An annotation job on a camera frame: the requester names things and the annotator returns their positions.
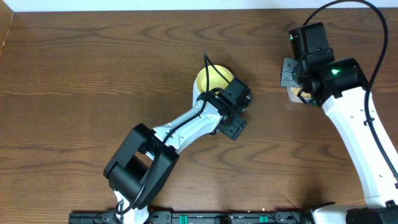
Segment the yellow object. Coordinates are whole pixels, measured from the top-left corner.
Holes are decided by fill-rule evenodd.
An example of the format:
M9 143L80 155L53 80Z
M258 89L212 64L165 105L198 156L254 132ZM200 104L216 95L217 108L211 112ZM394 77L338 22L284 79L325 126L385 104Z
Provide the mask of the yellow object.
M212 90L217 87L225 89L228 86L228 83L224 80L224 78L221 77L221 75L219 75L211 65L209 65L207 67L209 69L209 79L210 79L209 90ZM228 81L232 81L234 76L228 69L222 67L221 65L215 65L215 67L221 74L224 75L224 77ZM206 91L206 85L207 85L206 81L207 81L206 80L206 68L203 68L202 70L200 70L200 72L197 76L197 87L198 87L198 90L200 93L203 93L204 91Z

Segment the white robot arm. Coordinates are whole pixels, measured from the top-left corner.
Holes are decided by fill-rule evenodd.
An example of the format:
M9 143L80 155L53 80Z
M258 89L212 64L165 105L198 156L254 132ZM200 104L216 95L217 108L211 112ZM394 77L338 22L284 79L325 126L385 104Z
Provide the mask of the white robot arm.
M322 107L336 126L347 147L361 180L366 205L341 207L327 205L312 212L320 223L397 223L398 222L398 154L384 130L371 97L371 87L387 47L387 25L376 7L384 28L384 45L375 72L368 82L353 58L335 60L321 22L289 31L295 58L286 58L281 85L301 86L297 95L303 103ZM301 92L310 93L307 101Z
M147 205L160 192L179 154L194 140L217 131L235 140L245 128L239 114L251 102L247 85L234 78L228 80L225 89L215 87L199 96L195 87L196 82L192 109L153 129L137 125L106 166L104 176L114 189L116 216L123 223L142 224L147 220ZM150 168L135 156L136 152L153 160Z

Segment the small object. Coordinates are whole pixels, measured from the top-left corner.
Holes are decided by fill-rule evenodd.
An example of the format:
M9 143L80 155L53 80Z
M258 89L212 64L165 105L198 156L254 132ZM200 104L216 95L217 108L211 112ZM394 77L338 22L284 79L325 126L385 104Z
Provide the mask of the small object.
M180 224L188 224L188 215L180 215Z
M267 223L268 222L268 216L266 216L266 215L260 216L260 222L261 223Z

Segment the cable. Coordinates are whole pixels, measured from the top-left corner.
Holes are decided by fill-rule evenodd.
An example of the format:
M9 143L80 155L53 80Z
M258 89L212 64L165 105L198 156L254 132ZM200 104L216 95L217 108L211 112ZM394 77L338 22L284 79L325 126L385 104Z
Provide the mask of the cable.
M377 14L377 16L379 16L380 21L381 21L381 24L382 24L382 26L383 26L383 32L384 32L383 48L382 48L382 50L381 50L379 60L377 61L376 68L374 68L373 74L372 74L371 79L370 79L370 81L369 81L368 88L366 89L366 92L365 92L365 99L364 99L365 116L366 116L366 121L365 121L365 122L366 122L367 125L369 125L369 129L370 129L371 132L372 132L374 141L376 142L376 144L377 144L377 146L378 146L378 148L379 148L379 150L380 150L380 153L382 154L384 160L386 161L387 165L389 166L389 168L390 168L390 170L391 170L391 172L392 172L392 175L393 175L393 176L396 178L396 180L397 180L396 188L398 189L398 172L396 171L395 167L392 165L390 159L388 158L388 155L387 155L386 151L384 150L384 148L383 148L383 146L382 146L382 144L381 144L381 142L380 142L379 137L377 136L376 130L374 129L374 126L373 126L373 123L372 123L373 119L372 119L372 117L371 117L371 115L370 115L370 112L369 112L369 99L370 99L371 89L372 89L374 80L376 79L376 75L377 75L377 73L378 73L378 71L379 71L379 69L380 69L380 66L381 66L381 63L382 63L382 61L383 61L384 55L386 54L387 44L388 44L388 28L387 28L387 23L386 23L386 20L385 20L384 16L382 15L382 13L380 12L380 10L379 10L376 6L372 5L371 3L367 2L367 1L362 1L362 0L338 0L338 1L333 1L333 2L331 2L331 3L328 3L328 4L326 4L326 5L322 6L322 7L320 7L319 9L317 9L317 10L316 10L315 12L313 12L313 13L311 14L311 16L304 22L303 26L307 25L307 23L308 23L318 12L320 12L322 9L324 9L324 8L326 8L326 7L329 7L329 6L332 6L332 5L334 5L334 4L341 3L341 2L359 2L359 3L362 3L362 4L365 4L365 5L369 6L369 7Z
M207 57L206 54L205 54L205 58L206 58L205 60L209 61L209 64L213 67L213 69L216 70L216 72L217 72L221 77L223 77L224 80L229 84L228 79L225 78L225 76L224 76L223 74L221 74L221 72L219 72L219 71L217 70L217 68L213 65L213 63L212 63L211 60Z
M193 115L192 117L186 119L185 121L181 122L179 125L177 125L176 127L174 127L173 129L171 129L169 131L169 133L167 133L166 137L164 138L164 140L162 141L162 144L160 145L161 150L163 150L167 140L169 139L169 137L171 137L173 135L174 132L176 132L176 130L178 128L181 128L182 126L186 125L188 122L192 121L193 119L197 118L199 115L201 115L201 113L203 112L203 110L205 109L206 103L207 103L207 96L208 96L208 92L209 92L209 86L210 86L210 78L209 78L209 69L208 69L208 65L207 65L207 61L210 61L210 59L207 57L206 53L204 53L203 55L204 59L205 59L205 68L206 68L206 93L205 93L205 99L203 100L203 105L200 108L200 111L197 112L195 115ZM152 162L153 164L156 164L157 160L159 159L158 156L155 155L154 161ZM133 201L133 203L130 203L129 206L123 210L123 211L119 211L119 206L121 204L122 201L118 202L116 204L116 208L115 208L115 212L118 215L124 215L126 214L128 211L130 211L130 209L132 208L136 208L136 203L138 202L138 200L140 199L141 195L145 192L145 189L148 185L149 179L152 175L154 171L154 166L151 166L148 170L148 174L144 180L144 183L142 184L141 188L138 191L138 194L136 196L136 199Z
M308 100L308 101L305 100L305 98L302 96L302 94L303 94L303 90L301 89L298 92L297 97L301 100L301 102L303 102L303 104L311 105L315 101L314 97L312 96L312 94L311 94L311 100Z

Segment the wooden table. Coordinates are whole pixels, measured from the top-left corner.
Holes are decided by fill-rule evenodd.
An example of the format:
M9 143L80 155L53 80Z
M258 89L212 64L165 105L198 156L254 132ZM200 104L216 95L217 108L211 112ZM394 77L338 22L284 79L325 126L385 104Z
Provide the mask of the wooden table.
M322 109L291 103L279 86L288 31L313 9L17 13L0 60L0 223L66 223L71 211L116 198L102 172L135 125L190 109L203 52L254 93L237 141L206 135L181 153L153 205L174 210L272 210L362 204L358 175ZM398 13L374 87L398 146ZM335 57L368 77L381 25L369 9L328 9Z

